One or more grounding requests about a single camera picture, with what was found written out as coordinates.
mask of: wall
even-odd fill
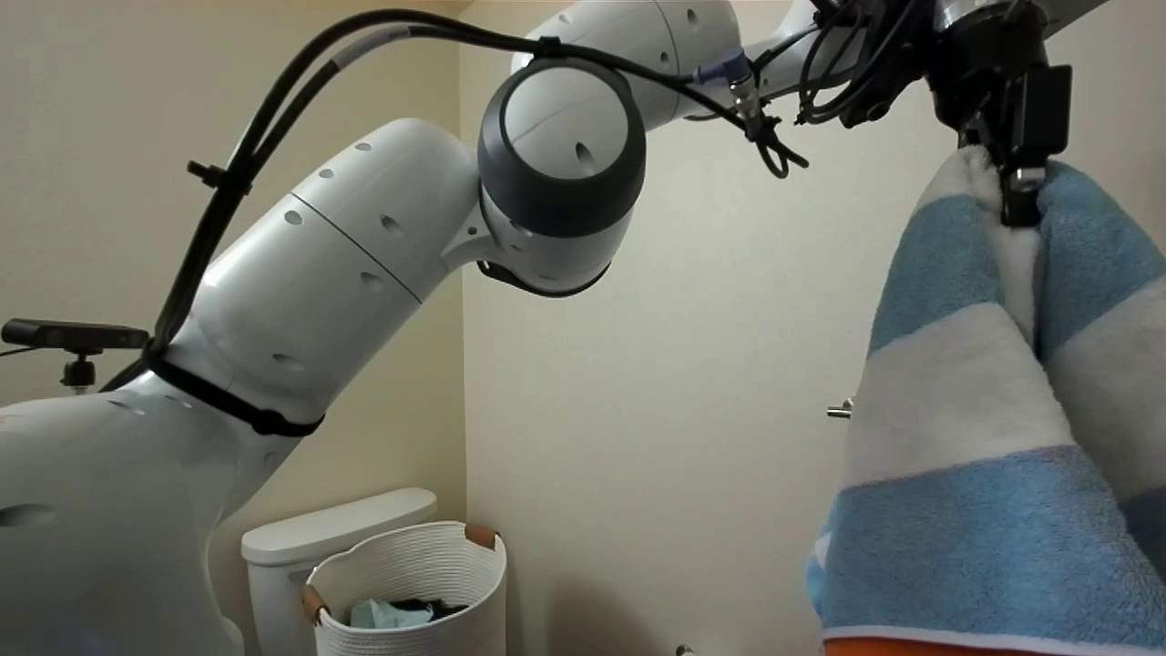
[[[296,49],[361,4],[0,4],[0,316],[152,324],[208,201],[184,159],[221,164]],[[389,118],[452,126],[455,96],[448,49],[361,63],[289,137],[240,224]],[[246,526],[389,484],[429,484],[444,514],[464,514],[459,294],[459,280],[440,288],[330,424],[221,526],[210,572],[231,615],[246,618],[237,558]],[[58,392],[58,369],[52,352],[0,360],[0,406]]]
[[[481,0],[532,29],[550,0]],[[749,37],[783,4],[735,4]],[[1122,0],[1058,37],[1077,66],[1074,150],[1166,236],[1166,4]],[[464,56],[464,126],[503,75]],[[859,130],[787,130],[771,181],[720,125],[652,134],[610,280],[543,304],[465,276],[470,518],[512,548],[525,656],[818,654],[803,565],[838,482],[838,424],[907,213],[952,134],[924,86]]]

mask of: trash can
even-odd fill
[[[304,604],[317,656],[506,656],[506,544],[464,521],[392,530],[324,558],[304,584]],[[368,622],[372,604],[444,614]]]

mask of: toilet tank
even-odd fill
[[[361,544],[363,535],[429,521],[437,495],[392,490],[342,508],[308,510],[243,532],[253,614],[262,656],[314,656],[314,631],[304,618],[304,580],[317,561]]]

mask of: towel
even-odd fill
[[[961,150],[894,258],[804,577],[834,656],[1166,654],[1163,255],[1061,164],[999,213]]]

